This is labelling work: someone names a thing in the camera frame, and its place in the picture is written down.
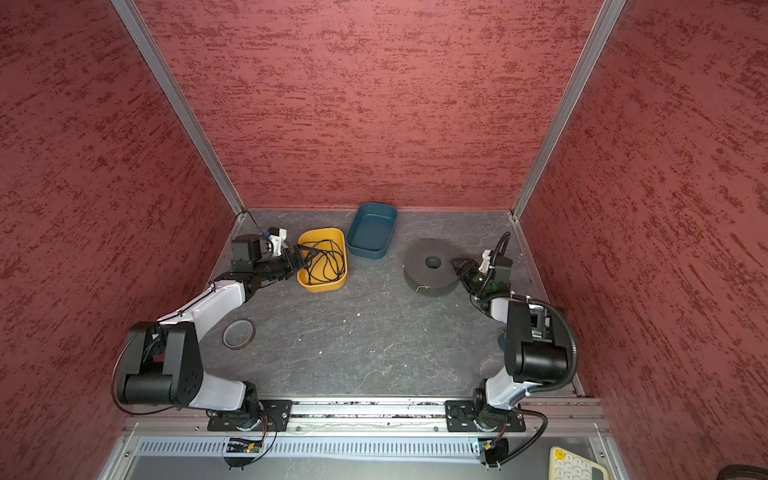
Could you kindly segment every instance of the calculator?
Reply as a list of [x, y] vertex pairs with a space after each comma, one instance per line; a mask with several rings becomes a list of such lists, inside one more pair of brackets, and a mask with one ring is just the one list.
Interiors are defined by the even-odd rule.
[[596, 462], [560, 447], [549, 451], [549, 480], [611, 480]]

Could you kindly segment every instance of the aluminum frame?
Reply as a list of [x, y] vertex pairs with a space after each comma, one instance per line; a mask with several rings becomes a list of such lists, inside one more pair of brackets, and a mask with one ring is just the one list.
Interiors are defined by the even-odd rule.
[[136, 42], [136, 46], [139, 47], [139, 51], [144, 56], [144, 60], [149, 65], [150, 70], [152, 70], [157, 82], [163, 88], [170, 105], [179, 116], [179, 120], [181, 120], [184, 128], [187, 129], [187, 133], [208, 166], [208, 170], [214, 176], [214, 180], [226, 197], [227, 202], [229, 202], [230, 207], [232, 207], [232, 211], [239, 214], [245, 210], [245, 205], [243, 205], [240, 195], [235, 190], [229, 175], [227, 175], [227, 172], [221, 165], [214, 147], [210, 144], [208, 137], [206, 137], [203, 128], [200, 126], [200, 122], [195, 117], [192, 107], [190, 107], [189, 102], [187, 102], [187, 99], [181, 92], [181, 88], [176, 82], [174, 75], [170, 72], [168, 64], [160, 53], [160, 49], [154, 43], [152, 34], [149, 32], [147, 24], [144, 23], [144, 19], [141, 17], [136, 4], [134, 4], [133, 0], [112, 0], [112, 5], [118, 11], [120, 18], [128, 29], [128, 33], [131, 34], [134, 42]]
[[571, 80], [565, 88], [558, 109], [554, 113], [552, 122], [549, 124], [544, 141], [541, 143], [541, 149], [536, 154], [531, 170], [525, 178], [522, 189], [520, 189], [520, 194], [512, 206], [513, 220], [520, 220], [523, 210], [528, 205], [536, 184], [539, 178], [541, 178], [541, 174], [549, 162], [549, 157], [552, 155], [552, 151], [554, 151], [560, 135], [563, 133], [565, 125], [568, 123], [568, 119], [578, 103], [581, 92], [584, 90], [584, 86], [587, 84], [587, 80], [592, 74], [595, 64], [598, 62], [600, 53], [603, 51], [605, 42], [611, 35], [614, 25], [616, 25], [625, 2], [626, 0], [605, 0], [600, 8], [587, 42], [584, 44], [581, 55], [576, 62], [573, 74], [571, 74]]
[[[267, 403], [276, 397], [265, 396]], [[467, 400], [468, 397], [356, 397], [307, 396], [290, 397], [294, 401], [287, 430], [277, 434], [278, 440], [299, 438], [429, 438], [472, 439], [477, 432], [448, 432], [445, 424], [445, 402]], [[605, 421], [600, 399], [531, 397], [522, 406], [544, 413], [549, 418], [546, 437], [580, 437], [590, 444], [606, 468], [616, 472], [621, 458], [610, 450], [612, 433]], [[132, 416], [113, 449], [111, 461], [105, 466], [100, 480], [121, 480], [130, 471], [136, 452], [145, 439], [178, 437], [218, 441], [230, 434], [207, 431], [205, 412], [182, 409], [162, 412], [150, 417]], [[541, 426], [535, 417], [526, 419], [526, 432], [505, 434], [509, 438], [527, 438]], [[618, 477], [617, 480], [628, 480]]]

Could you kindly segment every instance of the white vent grille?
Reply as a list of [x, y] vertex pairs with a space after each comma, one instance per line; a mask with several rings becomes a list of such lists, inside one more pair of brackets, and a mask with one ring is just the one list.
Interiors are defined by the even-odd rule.
[[[139, 456], [221, 457], [249, 456], [226, 453], [229, 437], [147, 437], [137, 450]], [[327, 457], [408, 460], [449, 460], [476, 462], [475, 438], [371, 438], [371, 437], [277, 437], [268, 453], [271, 457]]]

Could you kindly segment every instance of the metal corner post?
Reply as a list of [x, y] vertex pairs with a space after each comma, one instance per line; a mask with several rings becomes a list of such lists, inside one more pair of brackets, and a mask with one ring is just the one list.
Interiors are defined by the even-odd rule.
[[619, 18], [621, 9], [624, 8], [626, 0], [605, 0], [603, 6], [598, 12], [598, 17], [594, 21], [592, 31], [587, 38], [587, 42], [584, 44], [584, 49], [581, 51], [576, 68], [571, 75], [571, 80], [568, 82], [568, 86], [565, 88], [563, 98], [560, 100], [558, 109], [554, 113], [552, 122], [549, 125], [547, 134], [544, 137], [544, 141], [541, 143], [541, 149], [539, 149], [536, 158], [533, 160], [531, 170], [528, 172], [528, 176], [525, 178], [523, 187], [520, 190], [515, 205], [512, 207], [512, 217], [514, 220], [520, 220], [525, 206], [528, 205], [528, 201], [531, 199], [536, 184], [538, 183], [541, 174], [549, 162], [549, 157], [552, 155], [554, 147], [557, 145], [560, 135], [565, 129], [565, 125], [568, 123], [568, 119], [571, 116], [581, 92], [584, 90], [584, 86], [587, 84], [592, 70], [595, 64], [598, 62], [600, 53], [603, 51], [605, 42], [608, 40], [608, 36], [611, 34], [616, 21]]
[[229, 202], [232, 210], [236, 214], [244, 211], [245, 205], [243, 205], [240, 195], [237, 194], [232, 181], [221, 165], [219, 157], [216, 155], [216, 151], [205, 136], [200, 122], [197, 121], [192, 108], [181, 92], [181, 88], [179, 88], [179, 84], [170, 72], [157, 45], [154, 43], [152, 34], [144, 23], [144, 19], [141, 17], [138, 8], [136, 8], [136, 4], [134, 4], [133, 0], [112, 0], [112, 5], [118, 11], [120, 18], [128, 29], [128, 33], [131, 34], [131, 37], [136, 42], [136, 46], [139, 47], [144, 60], [149, 65], [150, 70], [152, 70], [157, 82], [163, 88], [171, 106], [173, 106], [176, 114], [179, 116], [184, 128], [187, 129], [187, 133], [194, 142], [195, 147], [197, 147], [197, 151], [200, 152], [210, 173], [214, 176], [214, 180], [227, 198], [227, 202]]

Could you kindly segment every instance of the gray marble floor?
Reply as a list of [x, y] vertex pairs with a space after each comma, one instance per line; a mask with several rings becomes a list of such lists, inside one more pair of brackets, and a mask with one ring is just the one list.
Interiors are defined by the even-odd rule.
[[[346, 233], [354, 212], [254, 210], [253, 215], [264, 229], [286, 228], [292, 243], [315, 228]], [[251, 381], [259, 393], [276, 396], [468, 396], [502, 367], [496, 344], [502, 325], [479, 314], [461, 285], [440, 298], [412, 292], [402, 277], [402, 259], [413, 240], [426, 237], [449, 240], [479, 258], [508, 230], [506, 214], [401, 213], [386, 257], [349, 255], [342, 289], [308, 293], [294, 277], [257, 291], [228, 314], [200, 342], [206, 370]], [[515, 262], [513, 289], [531, 292], [514, 241], [507, 256]], [[240, 318], [256, 325], [256, 338], [231, 351], [221, 335]]]

